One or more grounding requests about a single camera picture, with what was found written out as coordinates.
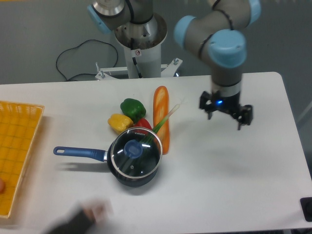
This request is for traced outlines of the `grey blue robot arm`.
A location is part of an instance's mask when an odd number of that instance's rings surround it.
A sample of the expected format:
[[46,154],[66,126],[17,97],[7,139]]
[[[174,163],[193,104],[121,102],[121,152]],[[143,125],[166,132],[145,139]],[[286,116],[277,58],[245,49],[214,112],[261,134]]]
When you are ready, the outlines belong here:
[[[247,57],[240,30],[259,18],[261,4],[257,0],[213,0],[210,5],[211,13],[201,19],[181,18],[174,39],[211,69],[211,92],[202,93],[200,109],[208,117],[220,111],[239,126],[250,125],[253,108],[240,104],[242,66]],[[167,24],[154,12],[151,0],[96,0],[87,10],[99,31],[114,32],[123,46],[129,78],[161,75],[160,46],[167,36]]]

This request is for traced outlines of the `blurred human hand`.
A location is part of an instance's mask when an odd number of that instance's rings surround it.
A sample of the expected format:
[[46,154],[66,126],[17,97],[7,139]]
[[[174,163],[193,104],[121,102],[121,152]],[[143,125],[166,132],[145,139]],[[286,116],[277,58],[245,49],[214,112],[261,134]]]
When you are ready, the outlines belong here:
[[108,199],[94,199],[82,203],[83,212],[95,223],[105,222],[113,214],[113,208]]

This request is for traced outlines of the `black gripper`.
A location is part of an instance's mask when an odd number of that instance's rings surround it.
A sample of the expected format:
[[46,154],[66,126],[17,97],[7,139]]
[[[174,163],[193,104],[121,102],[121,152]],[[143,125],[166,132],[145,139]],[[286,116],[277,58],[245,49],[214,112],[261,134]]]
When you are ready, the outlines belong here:
[[238,122],[238,130],[242,126],[250,125],[253,120],[253,106],[240,105],[241,82],[233,86],[221,86],[212,82],[212,93],[204,91],[199,99],[199,108],[208,115],[208,120],[213,112],[222,111],[230,114]]

